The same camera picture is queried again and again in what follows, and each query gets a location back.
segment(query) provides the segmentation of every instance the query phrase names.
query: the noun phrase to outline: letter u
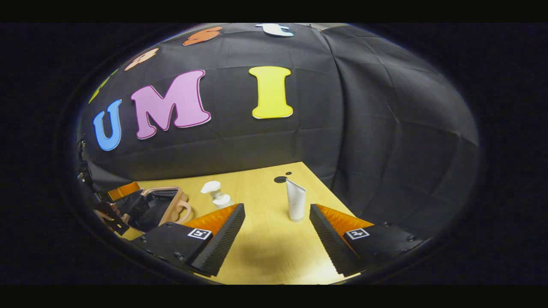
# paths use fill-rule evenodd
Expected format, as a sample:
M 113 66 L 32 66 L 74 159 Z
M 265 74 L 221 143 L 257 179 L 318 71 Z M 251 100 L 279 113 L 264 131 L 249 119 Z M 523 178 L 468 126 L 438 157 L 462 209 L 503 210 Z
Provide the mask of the letter u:
M 122 103 L 122 100 L 116 100 L 106 109 L 110 114 L 110 124 L 112 127 L 112 135 L 110 138 L 105 136 L 105 130 L 103 128 L 102 118 L 105 114 L 104 111 L 93 119 L 93 126 L 95 126 L 95 136 L 97 137 L 97 143 L 99 147 L 104 151 L 111 151 L 118 146 L 122 139 L 122 128 L 120 127 L 120 117 L 118 113 L 118 107 Z

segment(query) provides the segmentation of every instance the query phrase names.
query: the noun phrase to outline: white tube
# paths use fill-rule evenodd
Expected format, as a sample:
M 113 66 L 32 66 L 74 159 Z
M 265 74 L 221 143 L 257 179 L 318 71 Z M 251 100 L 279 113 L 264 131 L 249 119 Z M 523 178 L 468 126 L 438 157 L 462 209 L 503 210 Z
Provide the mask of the white tube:
M 305 216 L 306 189 L 286 179 L 289 218 L 298 223 Z

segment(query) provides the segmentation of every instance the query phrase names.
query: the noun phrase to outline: soap dispenser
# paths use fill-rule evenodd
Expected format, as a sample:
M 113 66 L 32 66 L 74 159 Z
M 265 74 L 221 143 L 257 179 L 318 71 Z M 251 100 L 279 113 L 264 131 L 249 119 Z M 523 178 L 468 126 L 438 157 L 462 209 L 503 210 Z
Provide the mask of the soap dispenser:
M 221 183 L 219 181 L 207 182 L 202 187 L 201 193 L 209 193 L 213 198 L 213 203 L 218 209 L 226 208 L 234 203 L 229 195 L 221 192 Z

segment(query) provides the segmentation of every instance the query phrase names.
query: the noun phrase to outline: letter m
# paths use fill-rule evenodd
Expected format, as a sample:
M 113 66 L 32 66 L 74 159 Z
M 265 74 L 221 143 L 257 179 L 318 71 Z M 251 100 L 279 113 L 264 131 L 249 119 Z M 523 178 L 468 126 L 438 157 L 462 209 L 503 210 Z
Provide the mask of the letter m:
M 209 121 L 211 114 L 203 109 L 199 92 L 199 81 L 205 74 L 205 71 L 197 70 L 177 76 L 165 97 L 161 97 L 151 85 L 133 93 L 139 126 L 137 138 L 147 139 L 156 134 L 150 119 L 162 130 L 168 130 L 173 107 L 177 109 L 176 127 L 191 127 Z

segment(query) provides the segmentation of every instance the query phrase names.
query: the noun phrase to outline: table surface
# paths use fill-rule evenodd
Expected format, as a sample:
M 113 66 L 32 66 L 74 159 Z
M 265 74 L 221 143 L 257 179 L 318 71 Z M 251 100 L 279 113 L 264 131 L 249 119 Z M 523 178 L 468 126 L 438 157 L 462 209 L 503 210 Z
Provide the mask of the table surface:
M 289 219 L 286 176 L 306 189 L 305 217 Z M 336 272 L 310 222 L 310 204 L 352 212 L 302 162 L 194 178 L 140 181 L 141 188 L 179 186 L 188 195 L 192 214 L 185 222 L 217 210 L 211 196 L 200 193 L 209 181 L 221 182 L 221 191 L 235 203 L 244 203 L 246 219 L 215 277 L 223 284 L 329 284 L 355 277 Z

